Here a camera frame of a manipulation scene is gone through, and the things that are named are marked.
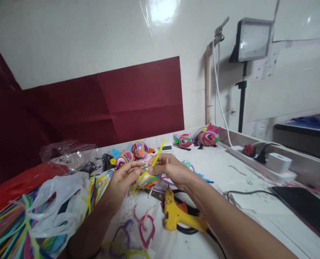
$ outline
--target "plastic bag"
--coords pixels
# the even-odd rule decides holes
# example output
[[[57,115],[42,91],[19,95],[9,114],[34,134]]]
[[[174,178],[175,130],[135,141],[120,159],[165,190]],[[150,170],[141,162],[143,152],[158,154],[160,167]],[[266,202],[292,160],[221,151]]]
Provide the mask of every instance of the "plastic bag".
[[[44,163],[30,168],[0,185],[0,210],[22,194],[40,187],[55,176],[68,175],[69,168],[55,163]]]
[[[40,187],[32,206],[26,211],[26,216],[38,220],[30,235],[35,238],[72,235],[79,227],[86,212],[87,204],[82,198],[88,199],[90,183],[88,174],[85,172],[62,177],[56,176],[46,181]],[[44,213],[32,213],[33,209],[45,204],[54,193],[56,193],[56,197]],[[61,206],[69,199],[66,211],[58,214]]]
[[[91,163],[100,159],[96,145],[77,143],[77,140],[63,140],[43,146],[39,155],[43,162],[65,164],[71,173],[85,167],[88,167],[85,172],[91,173],[89,168],[94,168]]]

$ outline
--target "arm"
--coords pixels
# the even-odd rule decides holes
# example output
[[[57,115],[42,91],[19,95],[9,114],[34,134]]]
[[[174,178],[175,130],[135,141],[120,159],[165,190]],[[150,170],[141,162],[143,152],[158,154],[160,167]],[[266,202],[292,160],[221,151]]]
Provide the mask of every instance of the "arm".
[[[144,165],[139,161],[129,162],[113,173],[95,209],[69,240],[69,258],[91,258],[99,251],[113,216],[119,211],[130,185],[144,173],[140,168]],[[68,258],[67,249],[64,249],[58,258]]]
[[[148,167],[148,172],[165,173],[189,195],[231,258],[297,258],[272,234],[229,203],[173,155],[160,154],[158,164]]]

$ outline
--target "pink ear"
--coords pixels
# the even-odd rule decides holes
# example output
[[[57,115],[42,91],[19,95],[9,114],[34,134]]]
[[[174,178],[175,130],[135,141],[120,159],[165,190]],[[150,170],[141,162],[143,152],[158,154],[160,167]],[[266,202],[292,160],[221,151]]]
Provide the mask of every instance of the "pink ear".
[[[214,130],[213,125],[210,123],[209,126],[207,127],[207,130]]]

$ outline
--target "white table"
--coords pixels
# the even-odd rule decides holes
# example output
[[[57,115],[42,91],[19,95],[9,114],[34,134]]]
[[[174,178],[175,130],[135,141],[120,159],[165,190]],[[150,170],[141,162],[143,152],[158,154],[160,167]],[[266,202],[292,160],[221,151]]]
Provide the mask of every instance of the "white table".
[[[200,129],[193,129],[191,132],[196,133]],[[173,133],[147,138],[144,141],[149,147],[156,149],[159,148],[160,143],[165,138],[171,143],[173,141]],[[232,142],[236,142],[240,138],[245,139],[246,136],[234,133]],[[129,146],[130,142],[103,147],[99,149],[99,152],[101,154],[111,154],[114,147],[118,150],[123,150]],[[195,167],[196,172],[204,174],[205,178],[214,181],[212,186],[216,189],[220,187],[223,192],[229,190],[242,192],[268,191],[268,187],[272,185],[264,181],[263,176],[257,170],[231,155],[228,152],[228,147],[223,142],[219,142],[218,147],[205,147],[204,150],[198,150],[194,146],[191,147],[191,151],[175,147],[174,153],[180,161],[189,161]],[[246,176],[238,173],[230,165],[236,167]],[[261,224],[299,258],[320,258],[320,238],[280,200],[264,193],[253,195],[231,194],[230,197],[232,198],[231,200],[235,200],[235,204],[239,209]],[[158,208],[156,213],[150,213],[155,218],[154,224],[156,228],[154,239],[148,250],[151,258],[223,258],[218,245],[205,233],[198,232],[194,235],[185,235],[178,231],[166,231],[163,227],[165,214],[160,208],[160,201],[153,197],[147,198],[147,194],[142,191],[135,197],[131,195],[124,200],[120,212],[112,220],[104,242],[112,240],[116,229],[121,223],[130,218],[136,222],[133,216],[136,204],[136,215],[139,218],[146,213],[149,207],[157,206]],[[150,220],[147,221],[147,226],[151,228]],[[139,240],[138,236],[138,224],[136,223],[131,227],[131,239]]]

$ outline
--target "black tablet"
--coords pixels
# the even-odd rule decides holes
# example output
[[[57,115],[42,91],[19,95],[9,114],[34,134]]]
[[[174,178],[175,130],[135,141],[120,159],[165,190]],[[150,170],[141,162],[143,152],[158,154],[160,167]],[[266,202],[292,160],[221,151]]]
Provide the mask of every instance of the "black tablet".
[[[299,187],[272,187],[272,190],[320,236],[320,199]]]

